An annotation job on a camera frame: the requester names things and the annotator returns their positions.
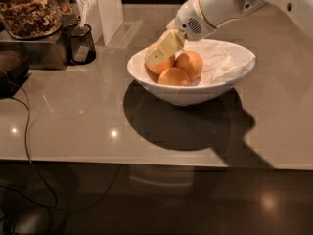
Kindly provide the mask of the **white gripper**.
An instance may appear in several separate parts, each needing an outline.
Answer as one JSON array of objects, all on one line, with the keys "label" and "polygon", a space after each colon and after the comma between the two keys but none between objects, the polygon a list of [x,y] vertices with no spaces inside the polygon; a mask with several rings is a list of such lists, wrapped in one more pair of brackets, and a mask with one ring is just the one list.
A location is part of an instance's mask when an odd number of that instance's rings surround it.
[{"label": "white gripper", "polygon": [[145,58],[147,65],[156,66],[176,54],[184,47],[185,38],[190,41],[199,41],[216,30],[202,14],[198,0],[188,0],[184,3],[177,11],[175,20],[171,20],[166,28],[168,30],[147,52]]}]

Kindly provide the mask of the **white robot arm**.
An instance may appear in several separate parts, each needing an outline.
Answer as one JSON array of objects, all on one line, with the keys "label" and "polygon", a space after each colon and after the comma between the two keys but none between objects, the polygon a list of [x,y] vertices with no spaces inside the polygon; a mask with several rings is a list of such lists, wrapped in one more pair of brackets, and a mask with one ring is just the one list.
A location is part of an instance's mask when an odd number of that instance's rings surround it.
[{"label": "white robot arm", "polygon": [[280,9],[306,37],[313,38],[313,0],[188,0],[148,52],[146,63],[157,65],[182,50],[187,40],[205,39],[224,24],[247,17],[267,4]]}]

